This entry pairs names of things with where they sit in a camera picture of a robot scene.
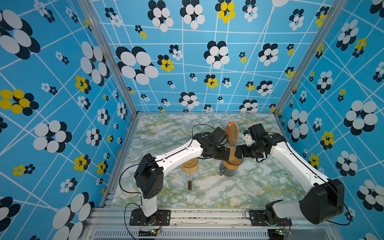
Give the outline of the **orange coffee filter pack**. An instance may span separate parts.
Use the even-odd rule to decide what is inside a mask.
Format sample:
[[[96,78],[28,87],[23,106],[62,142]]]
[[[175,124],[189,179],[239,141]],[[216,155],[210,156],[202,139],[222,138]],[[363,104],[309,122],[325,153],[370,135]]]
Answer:
[[[236,122],[230,122],[227,124],[226,134],[228,136],[229,145],[234,145],[238,142],[239,127]]]

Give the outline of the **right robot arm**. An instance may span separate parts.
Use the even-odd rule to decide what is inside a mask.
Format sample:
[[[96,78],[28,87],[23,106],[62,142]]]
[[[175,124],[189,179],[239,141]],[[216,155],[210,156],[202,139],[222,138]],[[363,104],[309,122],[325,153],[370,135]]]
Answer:
[[[301,200],[278,200],[267,204],[265,219],[269,225],[288,218],[306,219],[318,225],[330,222],[347,209],[344,184],[312,167],[281,134],[269,133],[262,124],[256,124],[244,131],[244,140],[244,145],[236,147],[236,158],[264,160],[271,155],[290,171],[306,193]]]

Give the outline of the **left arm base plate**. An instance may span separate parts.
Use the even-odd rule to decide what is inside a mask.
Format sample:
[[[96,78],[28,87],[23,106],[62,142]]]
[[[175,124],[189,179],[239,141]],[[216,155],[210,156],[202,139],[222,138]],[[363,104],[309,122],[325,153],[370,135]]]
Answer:
[[[169,226],[171,210],[158,210],[153,215],[146,217],[141,209],[131,212],[130,226]]]

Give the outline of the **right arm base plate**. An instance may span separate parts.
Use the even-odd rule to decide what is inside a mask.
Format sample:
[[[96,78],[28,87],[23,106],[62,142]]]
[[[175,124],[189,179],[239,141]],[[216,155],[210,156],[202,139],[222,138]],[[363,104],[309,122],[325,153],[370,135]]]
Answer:
[[[267,221],[265,210],[246,210],[245,217],[251,221],[252,227],[291,227],[292,221],[288,218]]]

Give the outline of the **grey glass pitcher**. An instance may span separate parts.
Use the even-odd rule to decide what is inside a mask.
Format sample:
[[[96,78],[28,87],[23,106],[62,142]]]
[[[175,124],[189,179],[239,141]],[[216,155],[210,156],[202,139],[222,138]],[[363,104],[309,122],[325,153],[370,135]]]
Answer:
[[[224,168],[220,169],[219,175],[220,176],[226,176],[226,177],[233,177],[236,175],[237,171],[238,171],[237,169],[232,170],[232,169],[228,169],[228,168],[224,167]]]

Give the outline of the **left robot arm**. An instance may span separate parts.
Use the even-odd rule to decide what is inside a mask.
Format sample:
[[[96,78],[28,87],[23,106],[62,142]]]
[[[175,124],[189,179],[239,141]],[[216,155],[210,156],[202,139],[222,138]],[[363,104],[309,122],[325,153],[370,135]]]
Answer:
[[[164,177],[175,168],[195,158],[213,158],[227,161],[230,149],[222,142],[228,138],[226,132],[217,127],[213,132],[197,133],[184,145],[165,154],[143,156],[135,174],[141,194],[139,217],[143,225],[151,225],[159,216],[157,195],[163,189]]]

